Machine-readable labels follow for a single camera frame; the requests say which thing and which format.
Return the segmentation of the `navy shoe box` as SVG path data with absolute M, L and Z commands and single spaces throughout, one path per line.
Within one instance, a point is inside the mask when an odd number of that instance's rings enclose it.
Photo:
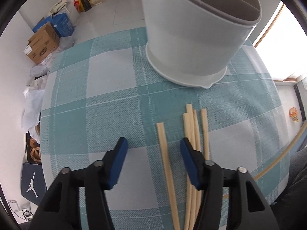
M 24 163 L 21 176 L 21 195 L 38 206 L 46 191 L 47 187 L 42 166 Z

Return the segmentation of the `brown boots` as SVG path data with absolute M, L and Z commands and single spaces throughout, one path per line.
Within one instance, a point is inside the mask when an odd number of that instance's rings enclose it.
M 40 123 L 35 127 L 29 129 L 30 134 L 30 157 L 36 163 L 41 163 L 41 151 L 40 151 Z

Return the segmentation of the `white plastic bag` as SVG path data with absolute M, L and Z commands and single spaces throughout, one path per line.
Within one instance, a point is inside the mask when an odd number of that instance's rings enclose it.
M 32 80 L 23 92 L 25 105 L 21 116 L 21 129 L 40 144 L 40 115 L 48 74 Z

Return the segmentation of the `teal checkered tablecloth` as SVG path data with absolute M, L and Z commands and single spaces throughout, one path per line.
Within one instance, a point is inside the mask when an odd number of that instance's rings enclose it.
M 164 124 L 178 216 L 185 222 L 187 173 L 180 153 L 186 105 L 207 110 L 212 130 L 265 115 L 284 114 L 273 80 L 246 41 L 209 89 L 164 79 L 146 57 L 145 28 L 88 40 L 57 55 L 41 112 L 44 177 L 102 159 L 120 137 L 129 150 L 118 183 L 106 193 L 116 229 L 172 229 L 157 124 Z

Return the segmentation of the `brown cardboard box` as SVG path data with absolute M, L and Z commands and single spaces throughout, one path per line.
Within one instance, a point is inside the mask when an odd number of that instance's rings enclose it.
M 35 64 L 40 64 L 59 47 L 59 42 L 59 36 L 48 22 L 32 35 L 23 52 Z

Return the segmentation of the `grey plastic parcel bag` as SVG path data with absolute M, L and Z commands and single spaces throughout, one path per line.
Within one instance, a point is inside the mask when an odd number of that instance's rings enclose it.
M 64 51 L 71 48 L 74 45 L 74 38 L 71 36 L 60 38 L 58 50 Z

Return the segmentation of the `blue cardboard box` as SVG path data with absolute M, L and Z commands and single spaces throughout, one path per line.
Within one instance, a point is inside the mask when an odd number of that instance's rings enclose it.
M 69 17 L 66 13 L 56 14 L 54 16 L 49 16 L 46 19 L 41 20 L 33 29 L 34 33 L 37 32 L 46 23 L 50 23 L 55 32 L 59 37 L 69 37 L 73 35 L 74 26 L 72 25 Z

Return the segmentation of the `white grey utensil holder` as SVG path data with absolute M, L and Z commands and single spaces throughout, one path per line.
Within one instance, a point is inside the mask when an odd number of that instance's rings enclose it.
M 259 0 L 142 0 L 146 57 L 167 80 L 210 88 L 261 19 Z

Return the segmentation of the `beige cloth bag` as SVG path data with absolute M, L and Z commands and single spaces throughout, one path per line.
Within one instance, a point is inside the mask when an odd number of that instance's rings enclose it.
M 69 3 L 70 0 L 59 0 L 55 5 L 51 7 L 49 10 L 47 16 L 52 16 L 54 14 L 57 14 L 67 3 Z

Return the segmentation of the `red yellow bag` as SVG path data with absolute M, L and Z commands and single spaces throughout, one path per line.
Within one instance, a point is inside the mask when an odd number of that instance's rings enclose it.
M 73 0 L 73 3 L 78 12 L 86 12 L 92 8 L 89 0 Z

